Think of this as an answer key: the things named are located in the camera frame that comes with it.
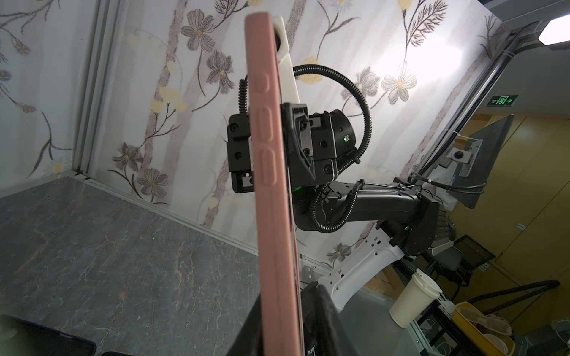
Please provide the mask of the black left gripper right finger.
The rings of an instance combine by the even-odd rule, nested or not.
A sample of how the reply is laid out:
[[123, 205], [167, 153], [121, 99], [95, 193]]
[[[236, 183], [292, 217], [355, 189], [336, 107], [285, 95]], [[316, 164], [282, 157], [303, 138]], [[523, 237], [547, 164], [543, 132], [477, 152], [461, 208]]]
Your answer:
[[329, 292], [312, 282], [302, 290], [305, 355], [358, 355]]

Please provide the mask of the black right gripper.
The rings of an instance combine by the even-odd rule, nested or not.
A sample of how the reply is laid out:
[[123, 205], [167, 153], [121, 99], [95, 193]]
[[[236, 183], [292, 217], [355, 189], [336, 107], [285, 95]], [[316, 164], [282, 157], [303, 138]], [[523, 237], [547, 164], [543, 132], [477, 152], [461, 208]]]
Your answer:
[[[338, 177], [338, 111], [308, 114], [303, 104], [281, 105], [284, 161], [292, 188], [327, 184]], [[248, 114], [234, 114], [227, 126], [232, 189], [254, 191]]]

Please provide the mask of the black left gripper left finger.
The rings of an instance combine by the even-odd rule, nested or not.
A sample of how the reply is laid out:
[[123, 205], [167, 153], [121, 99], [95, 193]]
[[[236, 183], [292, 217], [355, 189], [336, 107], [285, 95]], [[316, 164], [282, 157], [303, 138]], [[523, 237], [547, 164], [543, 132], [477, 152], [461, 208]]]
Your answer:
[[261, 295], [258, 295], [227, 356], [263, 356]]

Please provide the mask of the phone with pink case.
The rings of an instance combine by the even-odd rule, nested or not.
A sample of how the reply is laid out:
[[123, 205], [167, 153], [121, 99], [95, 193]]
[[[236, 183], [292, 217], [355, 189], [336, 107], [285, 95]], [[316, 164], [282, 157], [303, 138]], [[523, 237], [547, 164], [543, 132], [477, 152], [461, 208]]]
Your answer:
[[265, 355], [303, 355], [298, 255], [284, 157], [281, 93], [273, 19], [245, 19], [249, 119]]

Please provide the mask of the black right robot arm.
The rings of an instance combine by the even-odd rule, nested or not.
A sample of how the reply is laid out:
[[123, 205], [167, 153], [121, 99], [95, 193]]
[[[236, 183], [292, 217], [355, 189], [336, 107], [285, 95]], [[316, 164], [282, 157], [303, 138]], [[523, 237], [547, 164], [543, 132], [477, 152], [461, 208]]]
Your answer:
[[305, 105], [286, 103], [241, 111], [230, 117], [227, 135], [233, 190], [255, 195], [261, 293], [273, 312], [300, 304], [296, 228], [329, 234], [348, 222], [375, 220], [409, 256], [454, 237], [439, 202], [408, 183], [337, 180], [341, 164], [354, 163], [356, 153], [353, 127], [339, 110], [311, 115]]

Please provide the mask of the black phone lying flat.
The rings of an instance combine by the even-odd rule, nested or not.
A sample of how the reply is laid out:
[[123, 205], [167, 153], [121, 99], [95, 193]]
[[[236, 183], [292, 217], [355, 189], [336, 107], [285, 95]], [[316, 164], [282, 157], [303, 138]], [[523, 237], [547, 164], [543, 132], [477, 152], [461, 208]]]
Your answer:
[[1, 316], [1, 355], [95, 355], [96, 344], [9, 315]]

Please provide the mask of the white paper cup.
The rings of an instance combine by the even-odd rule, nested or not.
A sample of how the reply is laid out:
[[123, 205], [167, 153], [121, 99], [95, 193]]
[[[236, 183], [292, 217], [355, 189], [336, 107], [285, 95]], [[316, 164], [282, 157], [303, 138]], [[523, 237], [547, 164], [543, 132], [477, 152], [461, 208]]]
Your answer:
[[406, 329], [442, 294], [439, 285], [424, 271], [417, 269], [389, 313], [396, 325]]

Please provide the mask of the black monitor on stand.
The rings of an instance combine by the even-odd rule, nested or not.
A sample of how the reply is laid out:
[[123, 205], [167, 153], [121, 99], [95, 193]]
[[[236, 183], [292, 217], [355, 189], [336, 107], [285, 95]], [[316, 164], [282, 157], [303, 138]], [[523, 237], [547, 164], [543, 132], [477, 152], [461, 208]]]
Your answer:
[[465, 207], [476, 207], [513, 121], [509, 114], [468, 136], [464, 148], [451, 148], [446, 154], [456, 167], [451, 169], [451, 182], [443, 187]]

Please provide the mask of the yellow tray with items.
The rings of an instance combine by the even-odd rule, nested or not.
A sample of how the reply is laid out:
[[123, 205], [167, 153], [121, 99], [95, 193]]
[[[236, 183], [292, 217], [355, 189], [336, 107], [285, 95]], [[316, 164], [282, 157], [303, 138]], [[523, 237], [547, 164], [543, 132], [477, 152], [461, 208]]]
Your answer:
[[506, 320], [496, 315], [485, 315], [468, 302], [454, 306], [451, 320], [455, 326], [484, 355], [514, 354], [512, 327]]

